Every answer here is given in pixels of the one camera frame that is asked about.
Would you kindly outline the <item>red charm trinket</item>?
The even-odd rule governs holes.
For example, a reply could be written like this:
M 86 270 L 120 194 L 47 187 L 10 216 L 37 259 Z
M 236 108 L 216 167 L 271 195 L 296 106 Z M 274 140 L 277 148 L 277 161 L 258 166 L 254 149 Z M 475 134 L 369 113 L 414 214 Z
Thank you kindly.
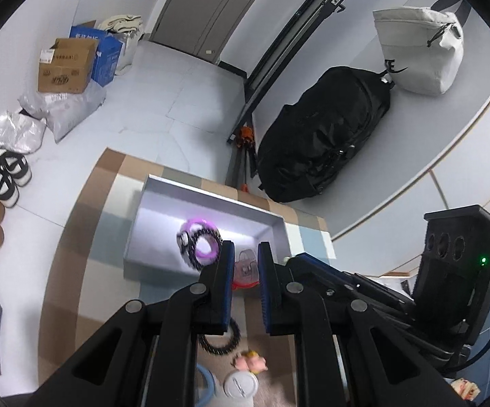
M 239 252 L 235 262 L 234 274 L 242 276 L 259 275 L 257 256 L 252 249 L 245 249 Z

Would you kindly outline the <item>pink pig toy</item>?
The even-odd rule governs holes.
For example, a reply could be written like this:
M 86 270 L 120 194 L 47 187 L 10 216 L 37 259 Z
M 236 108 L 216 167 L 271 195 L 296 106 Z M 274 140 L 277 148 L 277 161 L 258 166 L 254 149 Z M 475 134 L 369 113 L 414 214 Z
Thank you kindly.
M 254 375 L 269 369 L 266 358 L 253 350 L 237 354 L 233 358 L 232 366 L 238 371 L 248 371 Z

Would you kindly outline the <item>white round badge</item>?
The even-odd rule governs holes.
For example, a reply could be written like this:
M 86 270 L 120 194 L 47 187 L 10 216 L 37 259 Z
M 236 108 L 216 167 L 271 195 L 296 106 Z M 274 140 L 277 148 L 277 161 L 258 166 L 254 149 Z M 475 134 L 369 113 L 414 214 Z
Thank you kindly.
M 224 379 L 223 390 L 235 402 L 252 400 L 259 390 L 259 380 L 250 371 L 236 370 Z

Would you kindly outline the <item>red rimmed pin badge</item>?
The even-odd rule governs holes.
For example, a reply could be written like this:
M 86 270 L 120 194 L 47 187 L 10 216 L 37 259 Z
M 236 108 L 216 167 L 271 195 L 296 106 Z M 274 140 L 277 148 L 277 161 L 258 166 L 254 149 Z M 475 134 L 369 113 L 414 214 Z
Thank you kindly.
M 242 276 L 239 274 L 234 274 L 232 289 L 251 289 L 259 285 L 259 275 L 254 274 L 251 276 Z

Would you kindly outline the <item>silver phone box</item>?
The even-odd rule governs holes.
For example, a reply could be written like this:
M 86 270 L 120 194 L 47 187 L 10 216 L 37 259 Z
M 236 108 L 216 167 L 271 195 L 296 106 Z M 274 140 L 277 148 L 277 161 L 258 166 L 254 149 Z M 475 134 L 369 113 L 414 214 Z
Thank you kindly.
M 291 254 L 283 219 L 199 188 L 151 175 L 144 183 L 123 256 L 129 280 L 169 288 L 196 281 L 220 257 L 222 242 L 245 249 L 267 241 L 273 258 Z

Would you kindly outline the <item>checkered tablecloth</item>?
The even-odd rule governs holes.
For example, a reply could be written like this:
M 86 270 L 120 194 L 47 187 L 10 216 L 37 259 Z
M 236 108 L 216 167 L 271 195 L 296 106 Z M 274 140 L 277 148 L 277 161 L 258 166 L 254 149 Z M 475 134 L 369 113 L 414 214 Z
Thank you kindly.
M 276 260 L 330 264 L 324 219 L 213 181 L 106 150 L 78 195 L 55 251 L 42 304 L 38 374 L 46 381 L 122 305 L 159 302 L 198 273 L 179 253 L 187 219 L 215 223 L 237 259 L 262 241 Z

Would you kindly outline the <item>black backpack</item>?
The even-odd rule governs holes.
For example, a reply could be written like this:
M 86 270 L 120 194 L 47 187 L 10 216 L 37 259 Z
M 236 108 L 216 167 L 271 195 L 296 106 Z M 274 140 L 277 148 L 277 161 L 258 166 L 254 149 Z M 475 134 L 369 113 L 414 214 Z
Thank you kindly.
M 259 143 L 259 189 L 282 203 L 321 194 L 390 109 L 394 84 L 386 75 L 331 67 L 283 106 Z

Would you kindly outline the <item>black metal stand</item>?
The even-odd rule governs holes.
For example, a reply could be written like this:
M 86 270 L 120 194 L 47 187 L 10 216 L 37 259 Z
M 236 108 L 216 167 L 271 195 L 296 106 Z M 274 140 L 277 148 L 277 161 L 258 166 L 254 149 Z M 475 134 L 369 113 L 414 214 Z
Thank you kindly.
M 305 0 L 263 54 L 245 82 L 245 104 L 227 138 L 232 148 L 224 183 L 242 191 L 257 173 L 253 112 L 279 76 L 327 18 L 345 10 L 344 0 Z

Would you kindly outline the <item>white canvas bag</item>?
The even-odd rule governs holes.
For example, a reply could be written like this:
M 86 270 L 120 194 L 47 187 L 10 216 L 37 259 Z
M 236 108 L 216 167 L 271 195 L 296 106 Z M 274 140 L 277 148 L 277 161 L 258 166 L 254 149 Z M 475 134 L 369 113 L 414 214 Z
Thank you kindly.
M 437 0 L 374 11 L 385 68 L 399 88 L 426 96 L 449 90 L 463 61 L 470 9 L 466 0 Z

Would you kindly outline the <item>grey plastic mailer bag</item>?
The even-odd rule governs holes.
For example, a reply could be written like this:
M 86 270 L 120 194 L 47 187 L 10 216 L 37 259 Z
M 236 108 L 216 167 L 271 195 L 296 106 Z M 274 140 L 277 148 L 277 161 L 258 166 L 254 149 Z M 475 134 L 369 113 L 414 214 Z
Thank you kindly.
M 58 143 L 87 119 L 105 101 L 107 91 L 91 80 L 81 94 L 40 93 L 28 90 L 18 101 L 20 106 L 34 119 L 44 120 Z

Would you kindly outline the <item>silver plastic bag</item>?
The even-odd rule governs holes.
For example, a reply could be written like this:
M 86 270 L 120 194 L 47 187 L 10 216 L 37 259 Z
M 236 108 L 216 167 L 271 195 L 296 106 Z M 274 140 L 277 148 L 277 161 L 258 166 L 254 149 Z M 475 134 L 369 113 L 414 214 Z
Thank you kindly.
M 0 149 L 30 154 L 42 146 L 46 125 L 20 112 L 0 114 Z

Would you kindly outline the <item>blue cardboard box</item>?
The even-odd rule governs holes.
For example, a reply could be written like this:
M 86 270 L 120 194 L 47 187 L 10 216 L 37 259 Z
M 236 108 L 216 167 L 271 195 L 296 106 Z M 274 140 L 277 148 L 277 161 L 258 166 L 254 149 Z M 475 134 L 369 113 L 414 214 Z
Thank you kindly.
M 91 78 L 100 86 L 109 84 L 116 72 L 122 43 L 107 31 L 83 25 L 71 27 L 69 37 L 98 41 Z

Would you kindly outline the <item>brown cardboard box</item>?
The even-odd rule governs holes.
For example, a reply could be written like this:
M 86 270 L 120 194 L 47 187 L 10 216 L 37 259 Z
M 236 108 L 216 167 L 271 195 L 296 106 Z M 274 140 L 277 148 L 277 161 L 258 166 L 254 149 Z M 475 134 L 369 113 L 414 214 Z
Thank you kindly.
M 97 47 L 95 39 L 56 39 L 50 49 L 41 50 L 37 90 L 82 94 L 90 83 Z

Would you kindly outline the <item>beige cloth bag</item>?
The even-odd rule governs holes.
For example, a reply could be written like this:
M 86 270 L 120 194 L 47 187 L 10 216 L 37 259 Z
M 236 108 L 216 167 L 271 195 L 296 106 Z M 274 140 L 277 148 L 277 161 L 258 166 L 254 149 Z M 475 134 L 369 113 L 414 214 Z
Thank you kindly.
M 106 18 L 97 28 L 109 32 L 122 43 L 115 74 L 124 75 L 131 69 L 138 42 L 144 35 L 143 18 L 140 15 L 117 15 Z

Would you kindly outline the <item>grey door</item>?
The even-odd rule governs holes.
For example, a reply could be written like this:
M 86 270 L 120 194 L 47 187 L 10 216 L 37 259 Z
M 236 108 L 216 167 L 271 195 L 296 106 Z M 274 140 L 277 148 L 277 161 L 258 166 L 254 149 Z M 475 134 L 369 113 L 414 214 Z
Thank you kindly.
M 214 63 L 254 0 L 167 0 L 150 40 Z

